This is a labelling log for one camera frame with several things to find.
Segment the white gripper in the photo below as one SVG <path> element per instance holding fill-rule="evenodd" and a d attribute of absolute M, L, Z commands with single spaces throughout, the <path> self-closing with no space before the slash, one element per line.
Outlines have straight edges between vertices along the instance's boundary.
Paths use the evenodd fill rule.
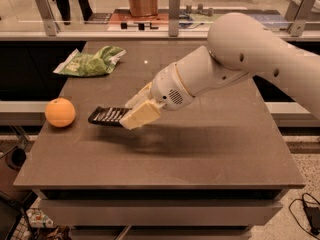
<path fill-rule="evenodd" d="M 193 100 L 181 80 L 177 64 L 172 63 L 126 102 L 129 111 L 120 119 L 120 124 L 128 130 L 139 128 L 159 119 L 162 108 L 176 111 Z"/>

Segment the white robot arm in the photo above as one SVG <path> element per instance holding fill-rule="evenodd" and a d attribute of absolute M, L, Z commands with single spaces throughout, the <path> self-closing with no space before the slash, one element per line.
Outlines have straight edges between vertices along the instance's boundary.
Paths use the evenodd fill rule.
<path fill-rule="evenodd" d="M 127 101 L 120 119 L 135 129 L 179 110 L 211 89 L 259 76 L 320 118 L 320 56 L 293 46 L 260 22 L 228 13 L 211 25 L 207 44 L 157 73 Z"/>

